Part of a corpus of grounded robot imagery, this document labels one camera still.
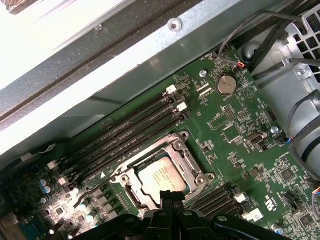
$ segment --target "metal screw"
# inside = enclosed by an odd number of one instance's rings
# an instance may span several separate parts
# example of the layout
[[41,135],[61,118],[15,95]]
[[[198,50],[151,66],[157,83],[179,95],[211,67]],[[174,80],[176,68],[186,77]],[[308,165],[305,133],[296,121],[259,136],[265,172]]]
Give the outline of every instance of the metal screw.
[[198,184],[203,184],[203,183],[205,182],[205,179],[200,176],[200,177],[198,177],[198,178],[196,179],[196,182],[197,182]]
[[135,219],[133,217],[126,220],[127,223],[133,223],[134,221]]
[[177,141],[177,142],[174,144],[174,148],[175,148],[176,150],[180,150],[180,149],[182,148],[182,143],[179,142],[179,141]]
[[206,70],[201,70],[201,71],[199,72],[199,76],[200,76],[201,78],[205,78],[205,77],[207,76],[207,74],[208,74],[208,72],[207,72]]
[[271,128],[270,128],[270,132],[272,133],[272,134],[278,134],[279,133],[279,128],[277,127],[277,126],[272,126]]
[[185,216],[191,216],[191,215],[192,215],[192,212],[190,212],[190,211],[185,211],[185,212],[183,213],[183,215],[185,215]]
[[225,222],[228,219],[225,216],[218,216],[218,220],[221,221],[221,222]]
[[298,71],[298,75],[305,75],[306,74],[306,70],[301,69],[300,71]]
[[178,18],[172,18],[168,21],[167,26],[172,32],[177,33],[182,28],[182,22]]

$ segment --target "integrated circuit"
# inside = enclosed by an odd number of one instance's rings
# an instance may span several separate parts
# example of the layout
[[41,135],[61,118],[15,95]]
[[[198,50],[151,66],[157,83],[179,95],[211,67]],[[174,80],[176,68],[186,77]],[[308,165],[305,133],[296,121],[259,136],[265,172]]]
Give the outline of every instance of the integrated circuit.
[[227,128],[222,130],[223,135],[225,136],[228,143],[233,143],[235,140],[241,137],[236,125],[232,124]]
[[284,170],[283,172],[280,173],[281,174],[281,177],[283,178],[283,180],[286,182],[286,181],[289,181],[290,179],[292,179],[295,175],[294,173],[291,171],[290,168]]
[[314,222],[314,220],[310,214],[307,214],[307,215],[300,218],[300,222],[304,227],[306,227],[306,226],[312,224]]

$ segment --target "ventilation grille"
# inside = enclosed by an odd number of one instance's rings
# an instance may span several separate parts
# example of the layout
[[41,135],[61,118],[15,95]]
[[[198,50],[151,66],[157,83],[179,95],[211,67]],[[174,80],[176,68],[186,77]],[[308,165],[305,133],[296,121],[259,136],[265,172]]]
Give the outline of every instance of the ventilation grille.
[[[302,23],[295,22],[294,25],[301,34],[296,34],[294,39],[305,59],[320,60],[320,5],[309,11],[304,17],[309,24],[309,33]],[[317,82],[320,83],[320,68],[310,66],[310,69]]]

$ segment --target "chip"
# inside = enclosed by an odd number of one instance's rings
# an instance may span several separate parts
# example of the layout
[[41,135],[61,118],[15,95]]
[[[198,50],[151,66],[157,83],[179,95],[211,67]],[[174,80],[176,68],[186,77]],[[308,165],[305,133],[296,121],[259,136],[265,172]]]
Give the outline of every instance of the chip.
[[85,220],[84,216],[79,216],[79,217],[78,217],[79,223],[82,223],[84,220]]
[[235,125],[231,125],[222,130],[223,135],[225,136],[228,143],[232,143],[240,137],[239,131]]
[[306,227],[314,222],[313,218],[310,216],[310,214],[307,214],[300,218],[301,224]]
[[160,204],[160,191],[183,192],[186,184],[169,157],[163,157],[139,172],[143,191]]
[[291,171],[290,168],[284,170],[283,172],[280,173],[283,180],[286,182],[294,177],[294,173]]
[[62,210],[62,208],[58,208],[56,211],[55,211],[58,215],[61,215],[64,213],[64,211]]

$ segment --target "capacitor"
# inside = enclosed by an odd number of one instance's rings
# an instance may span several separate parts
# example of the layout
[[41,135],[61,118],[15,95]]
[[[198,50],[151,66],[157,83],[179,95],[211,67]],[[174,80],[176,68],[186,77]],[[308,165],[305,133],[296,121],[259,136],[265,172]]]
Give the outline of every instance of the capacitor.
[[50,179],[46,176],[43,177],[42,179],[40,179],[40,181],[39,181],[39,185],[41,187],[44,187],[44,186],[48,185],[49,183],[50,183]]
[[79,210],[80,211],[85,211],[87,209],[87,207],[89,206],[89,201],[88,200],[84,200],[80,205],[79,205]]
[[43,192],[44,192],[45,194],[49,194],[49,193],[51,193],[54,189],[55,189],[55,186],[54,186],[53,184],[49,184],[49,185],[47,185],[47,186],[45,186],[45,187],[43,188]]
[[237,81],[232,76],[224,75],[218,80],[216,87],[219,93],[231,95],[237,89]]
[[283,235],[285,231],[278,225],[278,224],[273,224],[271,226],[272,231],[274,231],[276,234]]
[[95,211],[91,211],[87,216],[86,220],[90,223],[92,223],[96,217],[97,213]]
[[102,221],[96,221],[94,224],[94,227],[96,228],[96,227],[100,226],[101,224],[103,224]]
[[62,227],[62,223],[61,222],[57,222],[50,230],[49,230],[49,234],[53,235],[55,233],[58,232],[58,230]]
[[75,236],[77,236],[79,231],[80,231],[79,228],[73,229],[73,231],[70,234],[68,234],[68,239],[73,239]]

